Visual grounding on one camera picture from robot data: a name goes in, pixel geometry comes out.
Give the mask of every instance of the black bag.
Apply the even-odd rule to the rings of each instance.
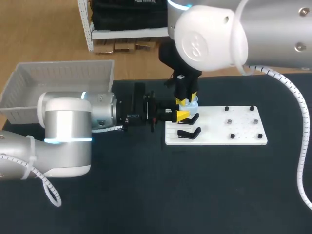
[[[167,27],[166,0],[93,0],[96,30],[136,30]]]

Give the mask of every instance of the robotic arm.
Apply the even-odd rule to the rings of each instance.
[[[42,94],[38,119],[45,128],[45,142],[0,131],[0,179],[37,176],[51,202],[60,206],[60,197],[47,178],[80,176],[90,170],[91,132],[127,130],[128,126],[145,123],[153,131],[158,121],[193,121],[185,119],[191,114],[187,108],[196,101],[197,79],[202,71],[236,66],[244,74],[243,65],[254,64],[312,68],[311,5],[309,0],[168,0],[172,40],[160,46],[159,59],[174,70],[166,85],[175,85],[176,100],[157,101],[154,93],[145,94],[140,84],[132,97],[118,100],[113,93]],[[312,209],[302,185],[308,146],[304,142],[310,133],[308,108],[300,92],[295,94],[295,86],[283,75],[262,66],[254,69],[287,83],[300,104],[305,121],[298,188]]]

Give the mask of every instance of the metal shelf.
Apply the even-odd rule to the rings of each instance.
[[[112,38],[155,38],[168,37],[167,28],[141,29],[141,30],[126,30],[126,31],[107,31],[93,30],[91,32],[92,39],[112,39]]]
[[[107,31],[95,30],[93,23],[89,25],[88,18],[88,1],[77,0],[82,26],[89,51],[93,51],[93,39],[118,39],[118,38],[154,38],[168,37],[167,28],[141,29],[141,30],[126,30],[126,31]]]

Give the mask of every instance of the yellow block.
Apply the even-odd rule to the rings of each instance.
[[[192,94],[192,100],[191,100],[191,102],[194,101],[196,94],[197,94],[197,92],[195,92],[195,93]]]
[[[189,111],[176,111],[176,122],[180,122],[191,115]]]
[[[186,99],[181,101],[181,100],[175,98],[175,102],[177,105],[186,106]]]

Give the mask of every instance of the robot logo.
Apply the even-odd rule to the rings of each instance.
[[[203,61],[208,55],[208,47],[203,36],[197,32],[188,33],[182,41],[185,55],[194,61]]]

